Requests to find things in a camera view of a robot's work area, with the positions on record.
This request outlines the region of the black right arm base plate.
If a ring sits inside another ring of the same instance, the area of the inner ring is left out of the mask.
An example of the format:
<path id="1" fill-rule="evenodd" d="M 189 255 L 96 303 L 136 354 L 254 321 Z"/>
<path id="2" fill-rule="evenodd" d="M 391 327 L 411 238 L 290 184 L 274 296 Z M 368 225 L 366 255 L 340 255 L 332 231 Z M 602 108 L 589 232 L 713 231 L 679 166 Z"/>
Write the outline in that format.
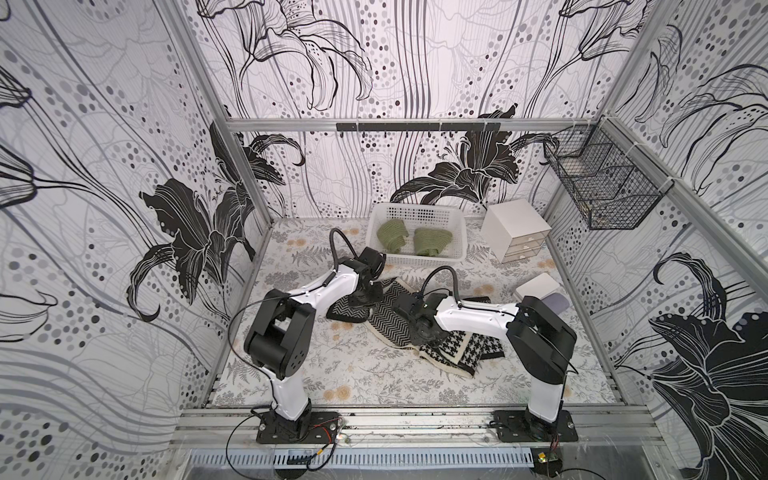
<path id="1" fill-rule="evenodd" d="M 489 427 L 504 443 L 572 443 L 579 440 L 572 416 L 560 410 L 553 423 L 535 417 L 525 410 L 496 410 L 492 413 Z"/>

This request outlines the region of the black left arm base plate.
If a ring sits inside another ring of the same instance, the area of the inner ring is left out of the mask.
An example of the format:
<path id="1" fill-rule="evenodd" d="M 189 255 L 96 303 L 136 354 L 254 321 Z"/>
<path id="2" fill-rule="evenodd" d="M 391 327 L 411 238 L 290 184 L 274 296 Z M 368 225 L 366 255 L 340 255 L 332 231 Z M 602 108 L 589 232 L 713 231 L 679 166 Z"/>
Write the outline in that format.
<path id="1" fill-rule="evenodd" d="M 287 420 L 273 410 L 259 414 L 256 441 L 259 444 L 331 444 L 341 429 L 336 411 L 305 410 L 297 420 Z"/>

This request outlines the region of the green knitted scarf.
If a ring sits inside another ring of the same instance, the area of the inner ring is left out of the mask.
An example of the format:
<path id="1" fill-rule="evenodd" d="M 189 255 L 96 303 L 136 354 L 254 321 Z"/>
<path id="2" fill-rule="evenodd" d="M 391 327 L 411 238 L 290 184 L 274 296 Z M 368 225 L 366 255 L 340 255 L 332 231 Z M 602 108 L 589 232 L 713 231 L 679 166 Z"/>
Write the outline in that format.
<path id="1" fill-rule="evenodd" d="M 387 253 L 399 254 L 409 233 L 402 219 L 392 218 L 378 228 L 376 236 Z"/>
<path id="2" fill-rule="evenodd" d="M 417 256 L 438 257 L 453 241 L 453 234 L 445 229 L 421 227 L 414 231 L 413 241 Z"/>

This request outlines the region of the black white patterned scarf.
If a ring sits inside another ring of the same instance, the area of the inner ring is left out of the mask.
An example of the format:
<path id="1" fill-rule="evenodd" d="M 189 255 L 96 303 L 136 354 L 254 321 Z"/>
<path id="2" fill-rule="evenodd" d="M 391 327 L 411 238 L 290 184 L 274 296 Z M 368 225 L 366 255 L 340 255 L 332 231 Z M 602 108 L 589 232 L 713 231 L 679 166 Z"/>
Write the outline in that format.
<path id="1" fill-rule="evenodd" d="M 411 321 L 396 311 L 400 297 L 409 297 L 412 288 L 399 279 L 378 281 L 382 290 L 379 302 L 366 306 L 353 304 L 354 297 L 336 301 L 326 316 L 346 323 L 365 323 L 383 343 L 391 348 L 415 351 L 438 369 L 471 378 L 485 360 L 505 356 L 501 342 L 489 336 L 465 331 L 446 332 L 430 320 Z"/>

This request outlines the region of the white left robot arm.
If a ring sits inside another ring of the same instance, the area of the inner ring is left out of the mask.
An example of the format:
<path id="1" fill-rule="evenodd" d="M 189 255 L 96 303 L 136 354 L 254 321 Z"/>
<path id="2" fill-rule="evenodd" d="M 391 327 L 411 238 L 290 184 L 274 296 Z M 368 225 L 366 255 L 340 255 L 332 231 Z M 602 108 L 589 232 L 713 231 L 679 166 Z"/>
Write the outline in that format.
<path id="1" fill-rule="evenodd" d="M 309 284 L 289 291 L 273 289 L 260 302 L 244 351 L 268 376 L 279 419 L 295 422 L 310 410 L 299 370 L 309 353 L 315 318 L 339 300 L 352 308 L 380 302 L 383 286 L 378 279 L 385 263 L 384 253 L 367 247 Z"/>

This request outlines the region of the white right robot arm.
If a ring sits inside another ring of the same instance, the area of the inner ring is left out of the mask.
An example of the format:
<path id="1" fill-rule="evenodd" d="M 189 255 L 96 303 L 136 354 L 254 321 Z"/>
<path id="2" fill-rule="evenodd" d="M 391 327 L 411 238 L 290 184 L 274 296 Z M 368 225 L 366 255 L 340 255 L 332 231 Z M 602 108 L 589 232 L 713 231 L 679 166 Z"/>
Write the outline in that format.
<path id="1" fill-rule="evenodd" d="M 394 303 L 415 345 L 435 344 L 453 331 L 508 340 L 531 376 L 527 417 L 550 427 L 560 416 L 575 331 L 542 300 L 490 304 L 443 293 L 404 293 Z"/>

